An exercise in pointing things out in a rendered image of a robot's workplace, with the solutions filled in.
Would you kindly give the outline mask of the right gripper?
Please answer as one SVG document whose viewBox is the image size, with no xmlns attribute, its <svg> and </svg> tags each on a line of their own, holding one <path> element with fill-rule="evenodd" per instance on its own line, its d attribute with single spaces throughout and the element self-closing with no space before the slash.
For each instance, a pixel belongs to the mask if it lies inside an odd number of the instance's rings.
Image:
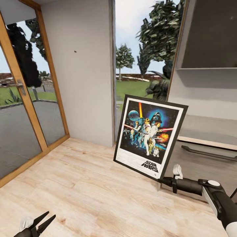
<svg viewBox="0 0 237 237">
<path fill-rule="evenodd" d="M 175 179 L 174 175 L 173 177 L 163 177 L 163 179 L 158 179 L 158 181 L 168 185 L 169 187 L 172 187 L 175 194 L 177 193 L 177 189 L 192 193 L 191 179 Z"/>
</svg>

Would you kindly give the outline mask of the poster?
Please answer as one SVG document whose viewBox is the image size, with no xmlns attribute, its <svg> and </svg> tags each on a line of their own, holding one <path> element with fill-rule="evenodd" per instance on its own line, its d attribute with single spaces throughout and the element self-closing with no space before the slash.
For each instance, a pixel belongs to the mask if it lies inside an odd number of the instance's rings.
<svg viewBox="0 0 237 237">
<path fill-rule="evenodd" d="M 187 109 L 188 105 L 126 94 L 113 161 L 159 182 Z"/>
</svg>

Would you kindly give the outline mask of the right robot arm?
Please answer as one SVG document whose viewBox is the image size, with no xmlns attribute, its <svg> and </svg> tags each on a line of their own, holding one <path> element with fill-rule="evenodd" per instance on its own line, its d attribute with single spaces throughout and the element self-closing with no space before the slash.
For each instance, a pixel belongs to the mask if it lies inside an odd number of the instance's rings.
<svg viewBox="0 0 237 237">
<path fill-rule="evenodd" d="M 216 217 L 221 220 L 227 235 L 237 237 L 237 202 L 231 200 L 221 184 L 213 180 L 183 178 L 179 164 L 174 165 L 173 173 L 173 177 L 163 177 L 158 181 L 172 187 L 175 194 L 177 189 L 200 196 L 203 193 Z"/>
</svg>

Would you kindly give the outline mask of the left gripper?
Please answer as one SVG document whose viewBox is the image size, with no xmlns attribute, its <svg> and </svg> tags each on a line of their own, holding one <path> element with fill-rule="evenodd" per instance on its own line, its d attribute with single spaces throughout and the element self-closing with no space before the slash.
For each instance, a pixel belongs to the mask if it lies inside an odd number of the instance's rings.
<svg viewBox="0 0 237 237">
<path fill-rule="evenodd" d="M 39 237 L 40 234 L 49 226 L 49 224 L 55 219 L 56 215 L 53 215 L 51 218 L 46 220 L 43 224 L 38 226 L 38 230 L 36 229 L 36 225 L 47 215 L 49 211 L 42 214 L 38 218 L 34 219 L 33 225 L 29 228 L 24 229 L 22 232 L 17 233 L 14 237 Z"/>
</svg>

